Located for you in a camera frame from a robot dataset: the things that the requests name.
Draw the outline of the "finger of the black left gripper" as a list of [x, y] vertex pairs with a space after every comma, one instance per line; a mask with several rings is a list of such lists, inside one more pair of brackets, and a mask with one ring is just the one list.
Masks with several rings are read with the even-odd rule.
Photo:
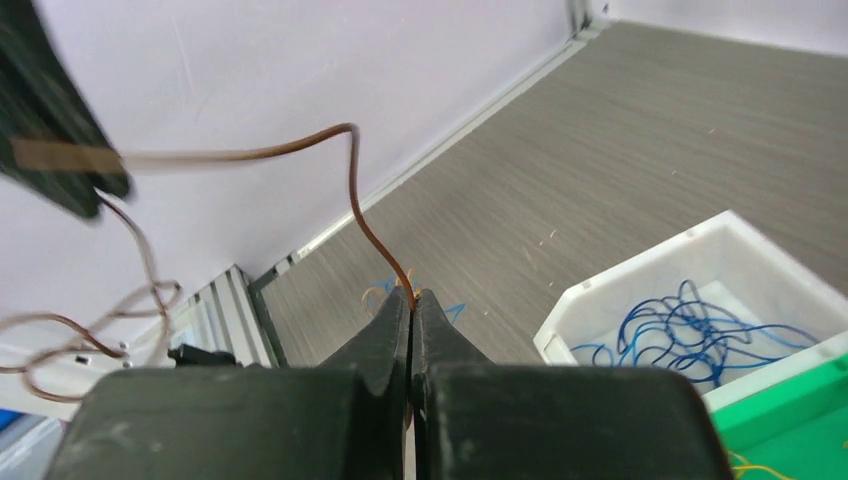
[[15, 140], [112, 149], [59, 62], [32, 1], [1, 3], [1, 174], [81, 219], [99, 216], [100, 193], [126, 199], [133, 182], [115, 173], [39, 171], [20, 166]]

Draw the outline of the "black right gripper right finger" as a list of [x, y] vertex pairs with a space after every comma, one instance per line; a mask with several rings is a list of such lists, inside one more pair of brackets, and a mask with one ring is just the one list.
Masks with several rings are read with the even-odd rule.
[[679, 374], [496, 364], [427, 289], [410, 327], [421, 479], [731, 477], [704, 402]]

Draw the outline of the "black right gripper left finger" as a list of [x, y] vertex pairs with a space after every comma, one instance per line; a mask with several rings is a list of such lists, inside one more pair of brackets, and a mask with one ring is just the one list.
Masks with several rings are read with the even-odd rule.
[[393, 290], [314, 367], [134, 369], [100, 380], [50, 479], [400, 479], [410, 308]]

